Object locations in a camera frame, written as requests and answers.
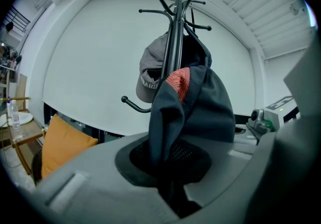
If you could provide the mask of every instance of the orange pillow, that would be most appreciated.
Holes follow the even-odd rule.
[[[98,139],[78,131],[55,114],[42,148],[42,178],[97,143]]]

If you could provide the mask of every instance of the tile floor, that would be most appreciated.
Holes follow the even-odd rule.
[[[14,148],[8,146],[0,149],[0,160],[11,181],[16,186],[23,187],[28,191],[35,189],[34,181],[31,176],[27,175]]]

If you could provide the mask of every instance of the person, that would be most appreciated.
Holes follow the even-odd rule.
[[[14,23],[10,22],[8,24],[6,24],[6,26],[4,28],[2,28],[0,30],[0,43],[2,43],[5,39],[7,34],[14,28]],[[2,46],[0,46],[0,57],[2,57],[4,55],[5,51],[2,48]]]

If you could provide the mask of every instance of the coat rack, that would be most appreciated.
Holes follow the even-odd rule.
[[[142,10],[140,9],[140,13],[157,13],[162,14],[168,17],[170,21],[167,42],[165,47],[165,54],[161,72],[161,79],[164,76],[168,76],[173,73],[175,70],[181,68],[181,59],[182,59],[182,47],[183,47],[183,34],[184,34],[184,26],[189,25],[195,29],[206,29],[210,31],[211,26],[200,26],[194,24],[194,14],[192,12],[192,23],[186,19],[186,10],[191,3],[196,4],[205,4],[202,1],[196,0],[175,0],[173,4],[168,6],[164,0],[159,0],[165,11],[157,11],[157,10]],[[128,99],[127,96],[123,96],[121,101],[128,104],[134,110],[140,113],[149,113],[149,109],[142,109],[136,104],[134,104],[131,100]]]

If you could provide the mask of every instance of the bottle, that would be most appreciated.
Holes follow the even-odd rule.
[[[16,105],[16,100],[11,101],[11,119],[12,119],[12,127],[14,129],[13,141],[16,141],[22,138],[22,132],[20,129],[19,111]]]
[[[11,118],[11,104],[10,104],[10,97],[8,97],[8,101],[7,101],[7,112],[8,112],[8,118]]]

